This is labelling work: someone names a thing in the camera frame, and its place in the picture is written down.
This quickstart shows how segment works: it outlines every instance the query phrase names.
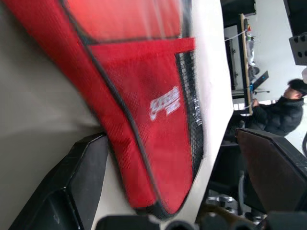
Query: red bag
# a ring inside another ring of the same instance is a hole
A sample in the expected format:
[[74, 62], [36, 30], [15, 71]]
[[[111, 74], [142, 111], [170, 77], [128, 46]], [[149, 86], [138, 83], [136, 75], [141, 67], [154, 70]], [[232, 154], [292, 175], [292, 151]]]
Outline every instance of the red bag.
[[176, 214], [203, 155], [194, 40], [178, 39], [186, 6], [179, 0], [4, 2], [105, 128], [130, 205], [161, 219]]

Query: wire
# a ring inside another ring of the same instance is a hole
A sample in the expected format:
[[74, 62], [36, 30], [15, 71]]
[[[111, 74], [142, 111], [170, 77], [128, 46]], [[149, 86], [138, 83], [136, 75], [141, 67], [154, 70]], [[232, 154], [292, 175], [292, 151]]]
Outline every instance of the wire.
[[239, 34], [237, 34], [236, 36], [233, 36], [233, 37], [231, 37], [231, 38], [228, 38], [228, 39], [226, 39], [225, 41], [227, 42], [227, 41], [229, 41], [229, 40], [231, 40], [231, 39], [234, 39], [234, 38], [236, 38], [236, 37], [239, 37], [240, 35], [244, 34], [246, 31], [247, 31], [247, 30], [245, 30], [245, 31], [243, 31], [243, 32], [241, 32], [241, 33], [239, 33]]
[[252, 105], [253, 105], [253, 102], [251, 102], [249, 106], [244, 107], [244, 109], [249, 109]]

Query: black monitor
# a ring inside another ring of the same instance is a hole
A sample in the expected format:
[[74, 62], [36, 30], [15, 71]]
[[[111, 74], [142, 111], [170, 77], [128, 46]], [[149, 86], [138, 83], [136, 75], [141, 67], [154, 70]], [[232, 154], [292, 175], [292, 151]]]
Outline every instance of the black monitor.
[[237, 141], [253, 187], [270, 211], [307, 211], [307, 158], [287, 139], [238, 129]]
[[293, 36], [307, 32], [307, 1], [283, 0]]
[[252, 91], [255, 91], [261, 84], [263, 84], [269, 78], [269, 72], [266, 71], [252, 84]]

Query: person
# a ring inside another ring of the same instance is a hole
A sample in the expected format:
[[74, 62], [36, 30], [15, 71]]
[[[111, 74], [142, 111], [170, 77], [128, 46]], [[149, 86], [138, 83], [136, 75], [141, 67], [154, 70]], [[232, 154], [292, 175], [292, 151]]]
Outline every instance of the person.
[[307, 84], [300, 79], [288, 82], [288, 89], [277, 103], [259, 104], [255, 99], [253, 115], [246, 120], [246, 128], [263, 130], [282, 137], [294, 131], [302, 121]]

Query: desk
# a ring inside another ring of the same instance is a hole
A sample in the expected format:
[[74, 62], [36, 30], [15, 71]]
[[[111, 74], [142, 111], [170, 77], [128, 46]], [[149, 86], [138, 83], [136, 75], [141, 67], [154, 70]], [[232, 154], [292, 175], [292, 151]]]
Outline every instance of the desk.
[[[243, 31], [246, 31], [248, 28], [248, 23], [246, 17], [241, 14], [238, 18], [237, 24], [233, 24], [237, 26], [238, 34], [241, 34]], [[252, 94], [250, 91], [250, 82], [248, 76], [248, 55], [247, 55], [247, 37], [246, 32], [243, 33], [239, 38], [239, 51], [240, 51], [240, 60], [241, 60], [241, 72], [242, 72], [242, 80], [243, 80], [243, 90], [240, 93], [233, 94], [233, 99], [244, 98], [245, 107], [244, 110], [235, 111], [236, 114], [253, 114], [252, 110]]]
[[[197, 90], [204, 123], [204, 159], [174, 219], [194, 223], [233, 113], [219, 0], [193, 0]], [[101, 132], [78, 92], [0, 6], [0, 230], [7, 230], [44, 176], [74, 142]], [[108, 156], [95, 223], [134, 214]]]

